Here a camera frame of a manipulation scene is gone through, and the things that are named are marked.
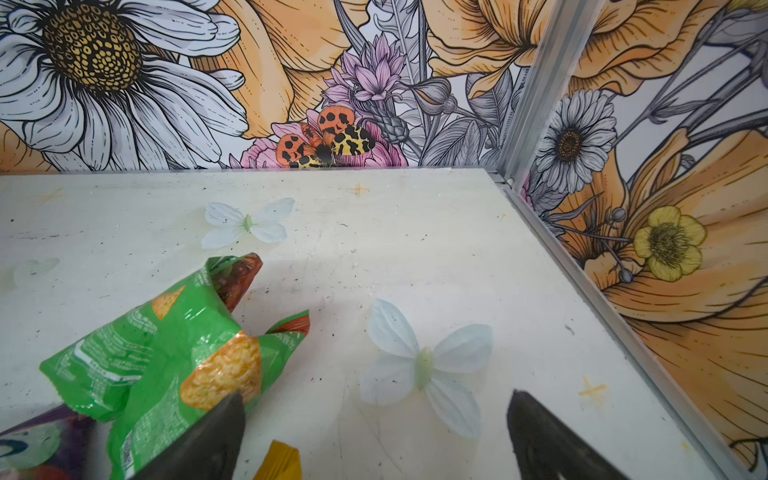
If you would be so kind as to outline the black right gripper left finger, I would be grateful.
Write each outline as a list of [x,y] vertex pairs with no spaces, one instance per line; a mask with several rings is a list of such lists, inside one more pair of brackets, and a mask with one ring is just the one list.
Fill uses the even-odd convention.
[[246,425],[242,396],[233,393],[138,471],[139,480],[230,480]]

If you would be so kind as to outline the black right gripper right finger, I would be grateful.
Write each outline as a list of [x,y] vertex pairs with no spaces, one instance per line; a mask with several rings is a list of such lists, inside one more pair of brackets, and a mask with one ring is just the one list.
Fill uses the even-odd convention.
[[513,392],[506,421],[523,479],[627,480],[626,475],[527,391]]

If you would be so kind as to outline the purple pink snack bag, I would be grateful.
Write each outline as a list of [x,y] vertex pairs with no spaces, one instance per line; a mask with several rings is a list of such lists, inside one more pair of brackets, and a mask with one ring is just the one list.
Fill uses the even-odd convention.
[[1,433],[1,478],[82,479],[95,421],[59,405]]

